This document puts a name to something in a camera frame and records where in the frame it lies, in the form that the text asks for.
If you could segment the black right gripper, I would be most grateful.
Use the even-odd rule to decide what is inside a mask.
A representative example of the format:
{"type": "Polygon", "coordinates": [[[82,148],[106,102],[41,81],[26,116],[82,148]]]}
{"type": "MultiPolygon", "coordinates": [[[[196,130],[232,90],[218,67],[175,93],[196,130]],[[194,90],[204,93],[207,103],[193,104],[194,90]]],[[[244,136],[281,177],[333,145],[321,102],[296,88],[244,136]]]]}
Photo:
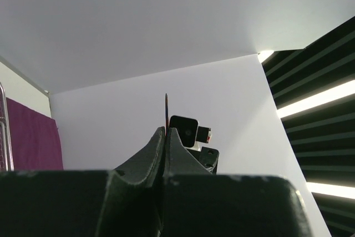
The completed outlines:
{"type": "Polygon", "coordinates": [[[201,147],[200,150],[187,148],[187,151],[210,173],[217,174],[220,153],[217,149],[201,147]]]}

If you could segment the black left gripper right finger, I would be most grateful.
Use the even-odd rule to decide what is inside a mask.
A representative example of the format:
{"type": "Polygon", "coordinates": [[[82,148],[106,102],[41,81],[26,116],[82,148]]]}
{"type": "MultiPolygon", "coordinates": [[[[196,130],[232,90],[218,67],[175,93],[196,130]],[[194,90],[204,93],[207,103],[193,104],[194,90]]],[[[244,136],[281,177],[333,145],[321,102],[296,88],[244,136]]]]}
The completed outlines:
{"type": "Polygon", "coordinates": [[[164,236],[312,236],[303,199],[275,176],[208,172],[170,129],[165,145],[164,236]]]}

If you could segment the purple cloth wrap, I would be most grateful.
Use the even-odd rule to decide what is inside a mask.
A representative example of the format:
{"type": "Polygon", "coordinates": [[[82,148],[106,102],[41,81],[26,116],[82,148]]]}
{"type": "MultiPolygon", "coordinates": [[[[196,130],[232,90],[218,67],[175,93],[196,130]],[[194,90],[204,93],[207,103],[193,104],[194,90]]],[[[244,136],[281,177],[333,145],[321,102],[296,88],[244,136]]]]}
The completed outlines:
{"type": "Polygon", "coordinates": [[[56,121],[7,99],[15,170],[63,170],[56,121]]]}

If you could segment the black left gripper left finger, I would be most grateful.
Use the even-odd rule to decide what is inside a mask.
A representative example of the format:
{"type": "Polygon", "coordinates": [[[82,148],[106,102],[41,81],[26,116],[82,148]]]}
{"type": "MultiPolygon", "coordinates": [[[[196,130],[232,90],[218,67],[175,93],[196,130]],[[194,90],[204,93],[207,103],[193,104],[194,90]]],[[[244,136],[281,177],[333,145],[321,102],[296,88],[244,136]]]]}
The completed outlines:
{"type": "Polygon", "coordinates": [[[159,236],[165,129],[112,170],[1,174],[2,236],[159,236]]]}

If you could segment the metal mesh instrument tray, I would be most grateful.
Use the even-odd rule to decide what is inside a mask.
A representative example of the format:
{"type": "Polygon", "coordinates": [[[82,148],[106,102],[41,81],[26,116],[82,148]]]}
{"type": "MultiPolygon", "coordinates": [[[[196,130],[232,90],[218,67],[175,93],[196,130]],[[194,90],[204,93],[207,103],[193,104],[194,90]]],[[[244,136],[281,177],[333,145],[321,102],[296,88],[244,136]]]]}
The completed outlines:
{"type": "Polygon", "coordinates": [[[14,171],[7,98],[1,84],[1,172],[14,171]]]}

